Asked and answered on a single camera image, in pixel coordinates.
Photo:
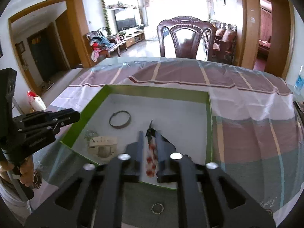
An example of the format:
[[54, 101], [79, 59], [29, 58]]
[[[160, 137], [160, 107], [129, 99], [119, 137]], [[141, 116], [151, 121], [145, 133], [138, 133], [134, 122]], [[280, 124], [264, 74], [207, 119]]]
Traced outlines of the person's left hand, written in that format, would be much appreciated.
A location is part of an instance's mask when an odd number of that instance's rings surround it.
[[[8, 163], [6, 160], [1, 161], [1, 178], [9, 183], [11, 183], [11, 181], [8, 176], [8, 171], [11, 171], [12, 169], [14, 169], [14, 165]], [[19, 170], [21, 173], [20, 182], [25, 186], [30, 187], [33, 183], [34, 177], [34, 164], [32, 155], [25, 159], [25, 162], [21, 165]]]

